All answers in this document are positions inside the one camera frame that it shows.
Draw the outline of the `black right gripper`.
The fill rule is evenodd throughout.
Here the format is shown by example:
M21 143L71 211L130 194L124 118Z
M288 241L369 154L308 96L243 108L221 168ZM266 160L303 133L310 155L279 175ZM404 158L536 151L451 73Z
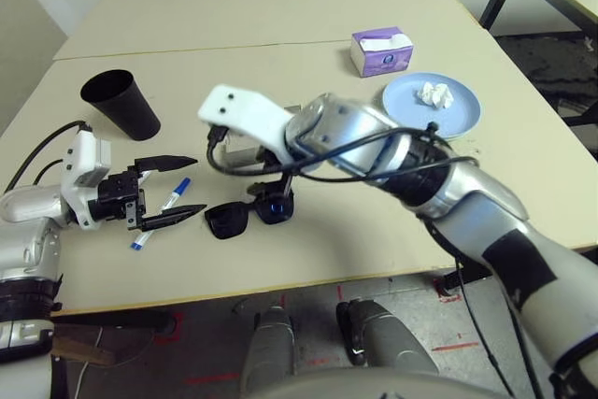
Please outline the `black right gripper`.
M292 190L292 173L290 171L281 171L282 162L274 152L266 148L259 148L257 152L257 161L262 164L258 169L260 176L280 175L280 203L283 207L294 207L294 193ZM256 199L264 199L269 194L269 186L265 182L251 184L247 188L247 194Z

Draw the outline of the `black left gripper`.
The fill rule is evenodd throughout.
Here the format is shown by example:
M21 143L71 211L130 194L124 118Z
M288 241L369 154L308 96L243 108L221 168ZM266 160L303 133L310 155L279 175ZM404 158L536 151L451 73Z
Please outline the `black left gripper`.
M129 230L139 229L149 232L176 225L198 214L205 204L171 207L160 214L143 218L145 214L145 193L139 186L144 172L166 172L179 170L196 164L197 160L188 156L159 155L138 158L130 169L119 174L109 175L97 186L97 197L88 202L95 221L125 221Z

